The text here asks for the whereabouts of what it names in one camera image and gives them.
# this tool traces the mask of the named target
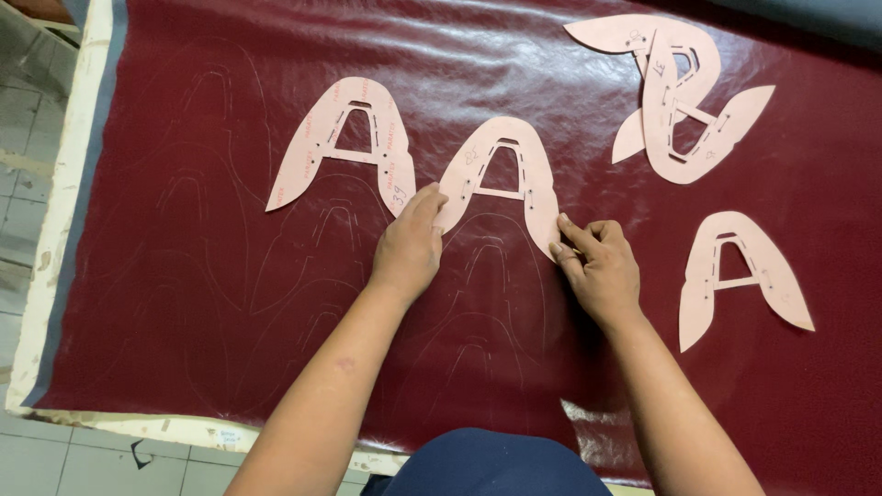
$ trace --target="glossy leather sheet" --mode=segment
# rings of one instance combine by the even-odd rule
[[[678,185],[645,153],[609,164],[618,126],[640,103],[639,72],[630,55],[592,51],[563,29],[656,12],[645,5],[128,5],[76,278],[58,303],[61,343],[38,406],[265,421],[367,281],[392,221],[375,166],[330,159],[297,201],[264,212],[312,104],[359,76],[395,99],[417,187],[440,179],[491,117],[536,129],[561,210],[623,224],[647,316],[770,494],[882,485],[872,468],[882,418],[877,57],[701,2],[678,7],[721,53],[701,109],[716,115],[746,88],[777,88],[725,161]],[[703,127],[686,119],[676,142],[690,147]],[[360,139],[366,132],[344,129],[339,143],[358,149]],[[514,163],[489,167],[483,187],[517,188]],[[547,436],[602,476],[644,485],[612,356],[531,242],[523,208],[478,195],[445,235],[441,271],[396,336],[362,440],[411,451],[466,425]],[[692,239],[723,210],[750,216],[786,254],[817,332],[793,328],[746,286],[717,295],[704,337],[677,352]],[[737,257],[723,253],[723,278],[744,269]]]

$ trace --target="tiled floor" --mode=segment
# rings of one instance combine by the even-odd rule
[[[0,9],[0,148],[55,162],[76,54]],[[0,261],[34,265],[49,180],[0,162]],[[19,341],[29,278],[0,270],[0,405]],[[0,496],[221,495],[244,455],[45,424],[0,411]],[[348,471],[338,491],[358,494],[367,475]]]

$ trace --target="cutout opening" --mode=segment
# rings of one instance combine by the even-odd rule
[[[518,156],[509,147],[497,147],[483,168],[481,187],[504,192],[517,192],[518,189]]]
[[[695,144],[699,142],[706,129],[707,124],[692,116],[687,116],[674,124],[674,139],[670,146],[671,149],[681,155],[688,154],[687,158],[701,153],[701,145],[695,147]]]
[[[686,54],[675,53],[674,62],[676,62],[676,79],[680,80],[692,68],[692,61]]]
[[[372,140],[368,113],[364,110],[353,109],[349,111],[346,122],[340,128],[340,136],[337,138],[335,148],[369,154]]]
[[[747,260],[734,241],[727,241],[720,245],[720,281],[751,277],[753,273],[747,265]]]

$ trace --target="forearm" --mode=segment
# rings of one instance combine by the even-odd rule
[[[642,315],[604,329],[624,376],[640,451],[659,494],[763,494]]]
[[[333,494],[407,306],[370,285],[309,361],[228,494]]]

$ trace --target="hand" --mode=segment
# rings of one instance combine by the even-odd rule
[[[444,229],[432,227],[432,222],[448,200],[438,187],[432,183],[418,191],[377,243],[368,288],[391,294],[405,306],[429,287],[438,271]]]
[[[583,266],[565,244],[551,243],[549,249],[597,325],[608,332],[642,317],[640,271],[622,226],[616,221],[597,221],[580,229],[566,214],[557,217],[557,226],[585,254],[587,263]]]

